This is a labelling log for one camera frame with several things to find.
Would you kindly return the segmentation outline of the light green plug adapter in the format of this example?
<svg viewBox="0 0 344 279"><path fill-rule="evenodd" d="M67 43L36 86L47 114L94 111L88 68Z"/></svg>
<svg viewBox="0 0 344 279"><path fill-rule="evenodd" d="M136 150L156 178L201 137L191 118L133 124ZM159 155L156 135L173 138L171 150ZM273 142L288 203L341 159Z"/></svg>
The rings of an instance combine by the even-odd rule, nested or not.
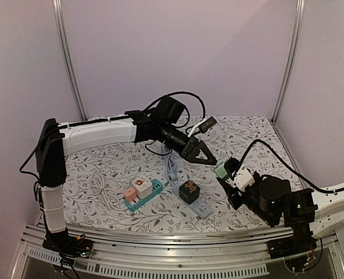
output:
<svg viewBox="0 0 344 279"><path fill-rule="evenodd" d="M225 163L218 164L213 171L216 177L220 178L221 180L227 180L230 177L225 169Z"/></svg>

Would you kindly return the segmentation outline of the dark green cube adapter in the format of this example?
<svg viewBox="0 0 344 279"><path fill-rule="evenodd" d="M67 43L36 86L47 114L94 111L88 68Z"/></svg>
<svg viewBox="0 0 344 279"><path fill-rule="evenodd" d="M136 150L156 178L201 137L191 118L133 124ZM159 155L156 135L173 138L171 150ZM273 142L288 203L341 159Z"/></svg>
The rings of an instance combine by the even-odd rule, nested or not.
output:
<svg viewBox="0 0 344 279"><path fill-rule="evenodd" d="M200 186L192 180L187 180L178 188L178 197L186 204L190 205L200 196Z"/></svg>

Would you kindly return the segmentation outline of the light blue power strip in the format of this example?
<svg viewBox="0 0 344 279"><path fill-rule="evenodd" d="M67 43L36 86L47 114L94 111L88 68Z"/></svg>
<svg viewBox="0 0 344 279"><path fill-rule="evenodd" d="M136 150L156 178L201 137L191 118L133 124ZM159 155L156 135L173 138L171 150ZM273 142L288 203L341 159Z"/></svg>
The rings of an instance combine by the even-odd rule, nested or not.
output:
<svg viewBox="0 0 344 279"><path fill-rule="evenodd" d="M212 213L211 207L201 200L196 200L187 206L201 219L208 218Z"/></svg>

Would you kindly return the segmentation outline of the teal power strip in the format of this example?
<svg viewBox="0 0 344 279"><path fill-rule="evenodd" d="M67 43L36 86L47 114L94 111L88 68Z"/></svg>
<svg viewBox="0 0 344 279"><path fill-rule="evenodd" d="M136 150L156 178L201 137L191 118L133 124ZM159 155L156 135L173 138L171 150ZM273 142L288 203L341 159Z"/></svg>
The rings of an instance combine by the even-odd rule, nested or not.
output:
<svg viewBox="0 0 344 279"><path fill-rule="evenodd" d="M139 176L132 180L131 186L124 191L124 204L130 212L135 212L163 190L163 184L157 179Z"/></svg>

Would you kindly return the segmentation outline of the white cube socket adapter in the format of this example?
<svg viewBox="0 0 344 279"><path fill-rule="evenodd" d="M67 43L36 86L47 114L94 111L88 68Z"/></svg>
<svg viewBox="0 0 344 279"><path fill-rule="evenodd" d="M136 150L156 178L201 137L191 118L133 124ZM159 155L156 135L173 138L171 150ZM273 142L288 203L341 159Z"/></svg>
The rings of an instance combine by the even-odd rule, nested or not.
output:
<svg viewBox="0 0 344 279"><path fill-rule="evenodd" d="M152 182L146 176L140 176L132 180L131 186L135 188L139 199L144 199L153 192Z"/></svg>

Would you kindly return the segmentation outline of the pink plug adapter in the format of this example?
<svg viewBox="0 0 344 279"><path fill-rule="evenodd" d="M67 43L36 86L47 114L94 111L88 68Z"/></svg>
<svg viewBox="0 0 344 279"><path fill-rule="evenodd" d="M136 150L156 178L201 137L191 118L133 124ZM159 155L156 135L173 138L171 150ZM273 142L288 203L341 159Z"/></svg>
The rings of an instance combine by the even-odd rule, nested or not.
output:
<svg viewBox="0 0 344 279"><path fill-rule="evenodd" d="M137 192L134 187L130 187L124 191L124 198L128 203L135 203L138 200Z"/></svg>

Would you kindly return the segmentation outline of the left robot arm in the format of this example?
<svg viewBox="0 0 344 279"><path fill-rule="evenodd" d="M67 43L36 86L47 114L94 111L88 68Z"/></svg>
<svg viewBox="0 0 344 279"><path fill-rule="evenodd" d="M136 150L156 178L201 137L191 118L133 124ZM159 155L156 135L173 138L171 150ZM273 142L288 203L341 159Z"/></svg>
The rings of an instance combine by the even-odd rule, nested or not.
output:
<svg viewBox="0 0 344 279"><path fill-rule="evenodd" d="M59 252L68 252L73 244L67 234L63 209L63 185L66 182L66 160L86 149L125 143L158 141L176 152L180 158L193 164L214 166L217 159L193 133L183 133L176 126L186 105L175 99L176 92L154 100L142 110L129 110L118 116L100 117L87 121L58 123L51 118L45 121L38 142L19 168L35 158L38 189L49 241Z"/></svg>

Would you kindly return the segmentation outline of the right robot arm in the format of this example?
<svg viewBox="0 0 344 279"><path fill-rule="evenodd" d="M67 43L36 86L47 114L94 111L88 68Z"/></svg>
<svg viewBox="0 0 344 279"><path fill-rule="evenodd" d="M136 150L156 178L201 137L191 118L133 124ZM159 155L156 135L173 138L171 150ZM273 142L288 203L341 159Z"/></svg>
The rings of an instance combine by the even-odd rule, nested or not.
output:
<svg viewBox="0 0 344 279"><path fill-rule="evenodd" d="M235 210L245 205L268 226L292 229L290 237L268 241L272 259L315 249L319 238L344 225L344 183L293 191L289 180L250 172L235 158L214 173Z"/></svg>

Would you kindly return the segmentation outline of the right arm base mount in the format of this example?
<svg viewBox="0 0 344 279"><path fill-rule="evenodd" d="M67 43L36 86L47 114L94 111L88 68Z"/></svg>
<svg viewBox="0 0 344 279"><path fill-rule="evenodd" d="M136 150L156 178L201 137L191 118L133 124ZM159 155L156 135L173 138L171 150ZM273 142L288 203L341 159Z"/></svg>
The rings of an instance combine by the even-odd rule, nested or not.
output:
<svg viewBox="0 0 344 279"><path fill-rule="evenodd" d="M310 268L317 248L317 240L311 235L292 235L267 242L270 259L284 259L286 268L292 273L303 273Z"/></svg>

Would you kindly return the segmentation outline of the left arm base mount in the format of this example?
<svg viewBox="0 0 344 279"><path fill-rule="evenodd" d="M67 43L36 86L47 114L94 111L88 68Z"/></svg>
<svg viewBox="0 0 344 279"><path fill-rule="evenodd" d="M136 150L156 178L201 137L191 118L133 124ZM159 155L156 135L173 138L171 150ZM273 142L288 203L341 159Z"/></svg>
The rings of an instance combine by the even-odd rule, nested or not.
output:
<svg viewBox="0 0 344 279"><path fill-rule="evenodd" d="M88 258L92 255L94 242L87 239L84 234L79 236L49 236L46 235L42 246L45 249L58 252L65 257Z"/></svg>

